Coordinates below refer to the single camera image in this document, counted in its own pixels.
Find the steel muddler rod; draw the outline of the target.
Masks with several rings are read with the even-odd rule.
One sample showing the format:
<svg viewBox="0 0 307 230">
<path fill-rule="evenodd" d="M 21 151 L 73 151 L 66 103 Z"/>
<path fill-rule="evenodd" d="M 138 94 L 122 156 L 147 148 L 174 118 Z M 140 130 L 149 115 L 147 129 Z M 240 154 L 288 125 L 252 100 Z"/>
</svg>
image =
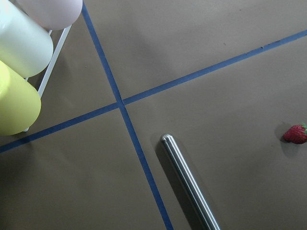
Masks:
<svg viewBox="0 0 307 230">
<path fill-rule="evenodd" d="M 160 141 L 168 153 L 170 160 L 202 222 L 204 222 L 209 230 L 219 230 L 221 227 L 209 207 L 205 196 L 200 190 L 174 136 L 171 134 L 163 134 L 160 137 Z"/>
</svg>

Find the red strawberry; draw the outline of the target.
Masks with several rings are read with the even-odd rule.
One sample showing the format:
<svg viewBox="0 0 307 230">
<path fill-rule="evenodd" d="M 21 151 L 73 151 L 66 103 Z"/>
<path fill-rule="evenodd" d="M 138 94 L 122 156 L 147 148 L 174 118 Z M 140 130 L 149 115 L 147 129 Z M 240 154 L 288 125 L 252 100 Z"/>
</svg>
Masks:
<svg viewBox="0 0 307 230">
<path fill-rule="evenodd" d="M 294 144 L 304 144 L 307 142 L 307 126 L 299 124 L 290 127 L 284 134 L 283 139 Z"/>
</svg>

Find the pink cup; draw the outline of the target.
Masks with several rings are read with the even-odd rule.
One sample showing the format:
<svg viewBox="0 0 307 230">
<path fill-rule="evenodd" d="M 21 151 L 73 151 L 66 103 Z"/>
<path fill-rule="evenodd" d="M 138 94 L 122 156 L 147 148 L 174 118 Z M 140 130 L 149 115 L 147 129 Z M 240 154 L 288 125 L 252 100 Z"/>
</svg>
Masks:
<svg viewBox="0 0 307 230">
<path fill-rule="evenodd" d="M 45 29 L 61 30 L 80 16 L 82 0 L 19 0 L 25 13 Z"/>
</svg>

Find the yellow cup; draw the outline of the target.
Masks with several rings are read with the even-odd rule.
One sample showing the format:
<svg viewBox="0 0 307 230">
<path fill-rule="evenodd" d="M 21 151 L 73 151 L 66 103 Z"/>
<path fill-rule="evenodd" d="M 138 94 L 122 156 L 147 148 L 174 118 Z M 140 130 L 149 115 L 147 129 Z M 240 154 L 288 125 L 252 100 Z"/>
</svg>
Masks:
<svg viewBox="0 0 307 230">
<path fill-rule="evenodd" d="M 3 62 L 0 63 L 0 134 L 25 131 L 38 118 L 41 99 L 38 91 Z"/>
</svg>

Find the white cup rack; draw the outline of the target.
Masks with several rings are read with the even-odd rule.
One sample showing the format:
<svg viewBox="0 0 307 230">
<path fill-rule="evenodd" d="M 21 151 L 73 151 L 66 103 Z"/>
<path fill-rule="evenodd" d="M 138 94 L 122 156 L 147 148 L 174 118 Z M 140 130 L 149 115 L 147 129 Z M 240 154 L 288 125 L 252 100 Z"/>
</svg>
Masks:
<svg viewBox="0 0 307 230">
<path fill-rule="evenodd" d="M 48 34 L 51 37 L 52 41 L 54 42 L 54 49 L 53 49 L 53 54 L 51 57 L 51 60 L 47 67 L 40 72 L 39 74 L 36 74 L 33 77 L 27 77 L 25 80 L 29 82 L 32 86 L 34 86 L 38 94 L 40 96 L 40 99 L 42 99 L 43 93 L 46 89 L 46 86 L 48 84 L 49 78 L 51 76 L 51 73 L 54 69 L 54 66 L 58 60 L 58 57 L 60 55 L 60 52 L 65 44 L 65 41 L 68 37 L 68 34 L 71 30 L 72 25 L 62 29 L 62 30 L 49 30 Z M 36 81 L 36 84 L 32 84 L 29 79 L 33 79 L 35 77 L 38 77 L 38 80 Z"/>
</svg>

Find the pale green cup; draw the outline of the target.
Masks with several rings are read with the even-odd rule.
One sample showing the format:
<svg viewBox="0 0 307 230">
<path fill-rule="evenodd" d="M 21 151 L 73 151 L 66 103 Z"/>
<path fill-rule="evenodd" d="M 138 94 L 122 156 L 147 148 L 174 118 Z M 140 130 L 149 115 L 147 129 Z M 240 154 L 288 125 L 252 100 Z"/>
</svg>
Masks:
<svg viewBox="0 0 307 230">
<path fill-rule="evenodd" d="M 53 42 L 41 26 L 8 0 L 0 2 L 0 60 L 24 78 L 42 72 Z"/>
</svg>

